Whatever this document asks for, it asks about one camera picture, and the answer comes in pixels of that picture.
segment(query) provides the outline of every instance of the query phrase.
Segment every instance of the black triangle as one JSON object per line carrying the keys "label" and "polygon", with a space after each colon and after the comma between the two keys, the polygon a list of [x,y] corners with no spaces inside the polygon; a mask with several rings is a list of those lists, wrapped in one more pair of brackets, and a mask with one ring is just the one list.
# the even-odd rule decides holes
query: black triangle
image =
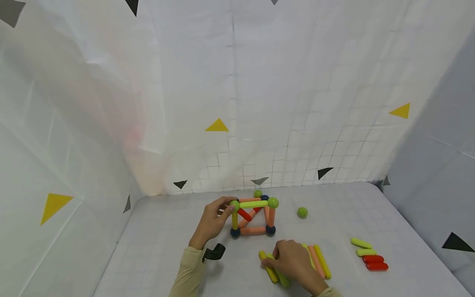
{"label": "black triangle", "polygon": [[0,4],[0,20],[15,28],[25,3],[13,0],[4,0],[2,2]]}
{"label": "black triangle", "polygon": [[125,208],[123,209],[123,213],[129,210],[130,210],[130,195],[129,195],[129,198],[127,198],[127,204],[125,205]]}
{"label": "black triangle", "polygon": [[391,184],[389,183],[389,180],[388,180],[388,176],[387,176],[387,175],[386,175],[386,177],[384,178],[383,186],[391,186]]}
{"label": "black triangle", "polygon": [[188,180],[181,181],[181,182],[174,182],[175,186],[179,187],[180,189],[186,184]]}
{"label": "black triangle", "polygon": [[139,7],[139,0],[125,0],[129,4],[130,9],[135,16],[137,16],[137,8]]}
{"label": "black triangle", "polygon": [[255,183],[256,185],[260,186],[263,182],[265,182],[269,177],[263,177],[263,178],[260,178],[258,180],[251,180],[253,183]]}
{"label": "black triangle", "polygon": [[318,180],[320,180],[327,172],[329,172],[333,167],[323,168],[318,170]]}
{"label": "black triangle", "polygon": [[466,252],[475,252],[473,248],[471,248],[465,241],[463,241],[454,233],[450,233],[442,248],[462,250]]}

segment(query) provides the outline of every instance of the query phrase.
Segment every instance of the green ball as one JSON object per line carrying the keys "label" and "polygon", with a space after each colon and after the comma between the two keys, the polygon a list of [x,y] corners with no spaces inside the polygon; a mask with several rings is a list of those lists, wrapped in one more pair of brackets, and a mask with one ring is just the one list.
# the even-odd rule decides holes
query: green ball
{"label": "green ball", "polygon": [[239,206],[239,202],[237,200],[233,200],[229,203],[229,207],[231,207],[231,205],[234,205],[234,210],[233,212],[237,212],[241,207]]}
{"label": "green ball", "polygon": [[255,190],[254,191],[254,198],[261,198],[262,196],[262,191],[261,190]]}
{"label": "green ball", "polygon": [[299,207],[297,209],[297,215],[301,219],[305,219],[308,215],[308,210],[305,207]]}
{"label": "green ball", "polygon": [[277,200],[276,197],[270,197],[267,202],[269,203],[270,208],[277,208],[279,206],[279,200]]}

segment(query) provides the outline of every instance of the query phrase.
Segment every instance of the cube structure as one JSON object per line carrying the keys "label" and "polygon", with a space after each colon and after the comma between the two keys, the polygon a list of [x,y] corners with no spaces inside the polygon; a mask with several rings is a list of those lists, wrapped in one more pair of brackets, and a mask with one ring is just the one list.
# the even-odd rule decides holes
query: cube structure
{"label": "cube structure", "polygon": [[[240,235],[250,236],[264,234],[272,236],[275,234],[276,227],[274,226],[274,220],[276,218],[276,209],[279,206],[279,200],[277,200],[276,197],[269,198],[267,195],[262,195],[260,190],[257,190],[254,192],[254,198],[241,198],[237,201],[232,201],[231,204],[235,206],[231,215],[232,228],[230,233],[232,237],[238,238]],[[252,221],[261,209],[264,209],[266,226],[247,228],[247,224]],[[243,217],[243,220],[239,223],[238,214]]]}

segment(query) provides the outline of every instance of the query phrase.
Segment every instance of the hand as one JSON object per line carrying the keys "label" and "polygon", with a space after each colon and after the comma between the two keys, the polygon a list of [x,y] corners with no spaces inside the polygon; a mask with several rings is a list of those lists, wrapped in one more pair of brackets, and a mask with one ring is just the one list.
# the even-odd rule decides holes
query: hand
{"label": "hand", "polygon": [[275,260],[262,260],[262,265],[277,269],[296,280],[313,296],[320,295],[328,288],[320,274],[312,267],[308,251],[300,243],[279,240],[272,254]]}
{"label": "hand", "polygon": [[218,236],[234,210],[234,205],[229,207],[229,203],[236,199],[236,197],[221,197],[205,206],[195,234],[190,240],[190,247],[203,249],[208,240]]}

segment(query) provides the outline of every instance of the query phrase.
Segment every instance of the triangle pattern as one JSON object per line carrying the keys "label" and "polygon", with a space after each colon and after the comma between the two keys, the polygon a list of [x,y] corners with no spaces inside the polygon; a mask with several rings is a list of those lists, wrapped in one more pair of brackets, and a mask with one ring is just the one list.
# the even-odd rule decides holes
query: triangle pattern
{"label": "triangle pattern", "polygon": [[263,178],[260,178],[258,180],[251,180],[253,183],[255,183],[256,185],[260,186],[263,182],[265,182],[269,177],[263,177]]}
{"label": "triangle pattern", "polygon": [[125,213],[126,211],[129,211],[130,210],[130,195],[129,195],[129,198],[127,198],[127,203],[125,204],[125,208],[123,209],[123,213]]}
{"label": "triangle pattern", "polygon": [[325,174],[327,174],[327,172],[329,172],[331,169],[333,169],[333,167],[328,167],[328,168],[323,168],[323,169],[319,169],[317,172],[318,172],[318,180],[320,180]]}
{"label": "triangle pattern", "polygon": [[139,7],[139,0],[125,0],[135,16],[137,16],[137,8]]}
{"label": "triangle pattern", "polygon": [[46,223],[52,216],[55,215],[63,206],[70,202],[74,197],[64,196],[59,194],[49,193],[46,199],[45,210],[43,211],[43,218],[41,219],[41,225]]}
{"label": "triangle pattern", "polygon": [[181,182],[174,182],[175,186],[179,187],[180,189],[183,188],[183,186],[186,184],[188,180],[181,181]]}
{"label": "triangle pattern", "polygon": [[448,236],[442,248],[461,250],[461,251],[466,251],[466,252],[475,252],[475,250],[471,248],[465,241],[463,241],[460,237],[458,237],[456,234],[452,232]]}
{"label": "triangle pattern", "polygon": [[411,103],[407,103],[407,104],[391,111],[389,114],[399,116],[399,117],[402,117],[402,118],[405,118],[405,119],[409,119],[409,108],[410,108],[410,106],[411,106]]}
{"label": "triangle pattern", "polygon": [[209,126],[205,131],[224,131],[229,132],[226,125],[218,118],[211,126]]}
{"label": "triangle pattern", "polygon": [[0,20],[15,28],[25,3],[14,0],[2,0],[0,2]]}
{"label": "triangle pattern", "polygon": [[384,178],[383,186],[391,186],[391,184],[389,183],[389,180],[388,180],[388,176],[387,176],[387,175],[386,175],[386,177]]}

